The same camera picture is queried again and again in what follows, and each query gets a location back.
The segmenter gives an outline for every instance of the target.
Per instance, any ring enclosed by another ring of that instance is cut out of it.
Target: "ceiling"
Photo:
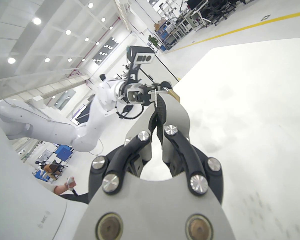
[[[0,96],[75,74],[111,38],[119,15],[114,0],[0,0]]]

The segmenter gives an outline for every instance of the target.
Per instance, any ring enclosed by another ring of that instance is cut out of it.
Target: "cable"
[[[6,101],[6,99],[3,99],[3,100],[4,100],[8,105],[10,105],[11,107],[18,107],[18,108],[20,108],[20,109],[22,109],[22,110],[24,110],[24,111],[27,111],[27,112],[30,112],[30,113],[36,115],[36,116],[39,116],[39,117],[43,118],[44,120],[49,120],[49,121],[54,122],[54,123],[61,123],[61,124],[73,126],[73,125],[70,124],[70,123],[51,120],[51,118],[50,118],[48,115],[46,115],[46,114],[44,114],[44,115],[45,115],[47,118],[44,118],[43,116],[38,115],[38,114],[36,114],[36,113],[34,113],[34,112],[32,112],[32,111],[29,111],[29,110],[27,110],[27,109],[25,109],[25,108],[23,108],[23,107],[20,107],[20,106],[18,106],[18,105],[14,105],[14,104],[8,103],[8,102]]]
[[[143,113],[143,111],[144,111],[144,109],[145,109],[145,108],[143,107],[143,105],[141,105],[142,109],[141,109],[141,112],[140,112],[140,113],[138,113],[135,117],[126,117],[126,116],[122,115],[121,113],[119,113],[119,111],[118,111],[118,108],[117,108],[117,102],[118,102],[118,100],[119,100],[119,99],[116,100],[116,102],[115,102],[115,107],[114,107],[114,108],[117,110],[116,114],[119,115],[119,118],[123,118],[123,119],[127,119],[127,120],[133,120],[133,119],[136,119],[136,118],[138,118],[138,117]]]
[[[86,113],[86,114],[84,114],[84,115],[82,115],[82,116],[79,116],[79,117],[77,117],[77,118],[73,118],[73,119],[80,119],[80,118],[82,118],[82,117],[85,117],[85,116],[87,116],[87,115],[89,115],[90,113]]]
[[[100,152],[100,153],[97,153],[97,154],[93,154],[93,153],[91,153],[90,151],[88,151],[89,154],[91,154],[91,155],[93,155],[93,156],[95,156],[95,157],[99,156],[99,155],[103,152],[103,149],[104,149],[103,143],[102,143],[102,141],[100,140],[100,138],[99,138],[98,140],[100,141],[100,143],[101,143],[101,145],[102,145],[102,150],[101,150],[101,152]]]
[[[101,145],[102,145],[102,150],[101,150],[101,152],[100,153],[98,153],[98,154],[93,154],[93,153],[91,153],[90,151],[88,151],[91,155],[93,155],[93,156],[99,156],[102,152],[103,152],[103,143],[102,143],[102,141],[100,140],[100,138],[99,138],[99,141],[100,141],[100,143],[101,143]]]

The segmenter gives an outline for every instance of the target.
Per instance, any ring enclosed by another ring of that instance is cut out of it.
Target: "silver screw cap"
[[[126,138],[125,141],[124,141],[124,143],[123,143],[123,145],[124,145],[124,146],[128,145],[128,143],[129,143],[130,141],[131,141],[131,137]]]
[[[105,162],[106,162],[106,159],[104,156],[102,156],[102,155],[97,156],[92,162],[92,167],[94,169],[101,169],[104,166]]]
[[[202,175],[193,175],[190,179],[190,185],[193,191],[199,194],[204,194],[208,191],[208,181]]]
[[[221,169],[221,163],[214,157],[210,157],[207,160],[208,166],[212,171],[219,171]]]
[[[113,173],[106,175],[102,181],[102,189],[104,192],[113,192],[118,186],[119,178]]]
[[[164,130],[167,135],[175,135],[178,132],[178,128],[172,124],[168,125]]]
[[[149,139],[150,135],[147,131],[141,131],[139,134],[138,134],[138,138],[140,141],[147,141]]]

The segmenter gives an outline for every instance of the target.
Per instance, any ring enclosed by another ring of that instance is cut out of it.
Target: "metal bolt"
[[[122,236],[123,222],[119,215],[108,213],[97,223],[95,232],[98,239],[119,240]]]
[[[178,132],[178,128],[172,124],[168,125],[164,130],[167,135],[175,135]]]
[[[211,240],[213,229],[207,218],[195,214],[187,221],[186,235],[189,240]]]
[[[138,138],[140,141],[147,141],[149,139],[150,135],[147,131],[141,131],[139,134],[138,134]]]
[[[106,175],[102,181],[102,189],[104,192],[113,192],[119,186],[119,177],[110,173]]]
[[[199,194],[204,194],[208,191],[207,179],[199,174],[193,175],[190,179],[190,185],[193,191]]]
[[[208,166],[212,171],[219,171],[221,169],[221,163],[214,157],[210,157],[207,160]]]
[[[104,156],[100,155],[97,156],[93,161],[92,161],[92,168],[93,169],[101,169],[106,162],[106,159]]]
[[[124,146],[128,145],[128,143],[131,141],[131,139],[132,139],[131,137],[126,138],[125,141],[124,141],[124,143],[123,143],[123,145]]]

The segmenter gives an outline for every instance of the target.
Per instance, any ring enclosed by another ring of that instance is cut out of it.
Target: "white robotic arm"
[[[115,108],[119,96],[115,91],[123,80],[103,81],[97,85],[87,123],[75,126],[60,121],[58,114],[47,114],[16,99],[0,100],[0,127],[8,139],[30,137],[50,143],[72,146],[80,152],[91,151],[107,126],[107,116]]]

